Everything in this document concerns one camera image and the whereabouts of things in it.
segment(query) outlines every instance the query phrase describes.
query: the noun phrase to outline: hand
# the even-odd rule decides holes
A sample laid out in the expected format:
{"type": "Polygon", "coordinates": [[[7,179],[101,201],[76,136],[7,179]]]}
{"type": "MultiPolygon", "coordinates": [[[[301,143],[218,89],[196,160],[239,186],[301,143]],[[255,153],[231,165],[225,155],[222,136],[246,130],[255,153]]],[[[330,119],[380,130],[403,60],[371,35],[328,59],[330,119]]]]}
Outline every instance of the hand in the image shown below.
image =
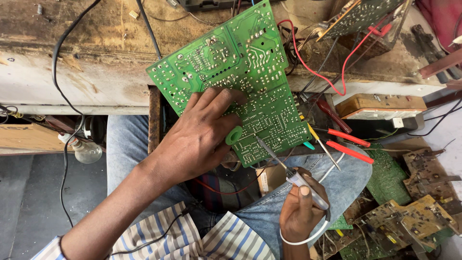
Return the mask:
{"type": "Polygon", "coordinates": [[[237,125],[242,126],[236,114],[223,116],[232,102],[242,105],[247,98],[241,91],[221,87],[193,93],[178,121],[140,165],[168,171],[161,175],[170,185],[217,167],[231,148],[224,141],[226,135],[237,125]]]}
{"type": "MultiPolygon", "coordinates": [[[[324,186],[312,178],[309,171],[301,167],[294,169],[330,206],[324,186]]],[[[313,202],[311,190],[307,186],[299,188],[294,184],[282,205],[279,217],[282,236],[289,242],[301,242],[310,236],[324,215],[324,210],[313,202]]]]}

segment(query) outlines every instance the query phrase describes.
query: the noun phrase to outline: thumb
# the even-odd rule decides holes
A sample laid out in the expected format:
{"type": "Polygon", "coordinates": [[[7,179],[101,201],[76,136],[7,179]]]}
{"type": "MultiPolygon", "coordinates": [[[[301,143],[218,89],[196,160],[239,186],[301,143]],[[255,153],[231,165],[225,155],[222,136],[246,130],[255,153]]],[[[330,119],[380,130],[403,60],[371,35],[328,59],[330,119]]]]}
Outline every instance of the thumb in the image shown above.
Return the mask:
{"type": "Polygon", "coordinates": [[[300,216],[302,219],[310,219],[313,207],[312,192],[309,187],[301,186],[298,189],[298,202],[300,205],[300,216]]]}

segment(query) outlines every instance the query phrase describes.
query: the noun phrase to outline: printed circuit board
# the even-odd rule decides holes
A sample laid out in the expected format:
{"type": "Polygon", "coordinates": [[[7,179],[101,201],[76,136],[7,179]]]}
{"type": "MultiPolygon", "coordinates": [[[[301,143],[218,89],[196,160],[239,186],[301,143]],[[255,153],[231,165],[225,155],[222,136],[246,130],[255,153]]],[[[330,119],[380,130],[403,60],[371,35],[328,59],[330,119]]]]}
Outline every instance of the printed circuit board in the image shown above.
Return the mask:
{"type": "Polygon", "coordinates": [[[232,106],[243,135],[232,147],[244,167],[311,139],[287,83],[288,67],[268,0],[259,2],[200,38],[154,63],[146,72],[180,116],[194,92],[209,87],[243,91],[248,102],[232,106]]]}

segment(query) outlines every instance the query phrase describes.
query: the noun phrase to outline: resistor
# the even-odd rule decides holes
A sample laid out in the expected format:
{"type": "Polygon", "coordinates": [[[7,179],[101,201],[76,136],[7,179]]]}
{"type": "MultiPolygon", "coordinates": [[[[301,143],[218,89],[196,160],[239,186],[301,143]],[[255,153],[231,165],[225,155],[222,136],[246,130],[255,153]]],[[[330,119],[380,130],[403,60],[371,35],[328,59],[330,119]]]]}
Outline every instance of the resistor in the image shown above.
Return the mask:
{"type": "Polygon", "coordinates": [[[43,6],[41,4],[34,4],[34,6],[37,6],[37,14],[42,15],[43,14],[43,6]]]}

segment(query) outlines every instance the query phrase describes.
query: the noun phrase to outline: cardboard box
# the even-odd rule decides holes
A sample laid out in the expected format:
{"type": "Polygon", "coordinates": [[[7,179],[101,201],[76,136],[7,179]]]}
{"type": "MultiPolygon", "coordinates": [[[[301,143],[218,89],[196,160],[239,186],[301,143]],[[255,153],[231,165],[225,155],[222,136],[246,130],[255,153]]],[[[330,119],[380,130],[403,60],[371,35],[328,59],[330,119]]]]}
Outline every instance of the cardboard box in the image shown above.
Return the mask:
{"type": "MultiPolygon", "coordinates": [[[[257,169],[255,172],[257,176],[263,169],[257,169]]],[[[286,171],[281,165],[276,167],[268,167],[258,177],[258,186],[260,186],[260,193],[262,196],[275,190],[277,187],[286,182],[286,171]]]]}
{"type": "Polygon", "coordinates": [[[64,150],[64,144],[58,139],[57,132],[37,124],[0,125],[0,147],[39,151],[64,150]]]}

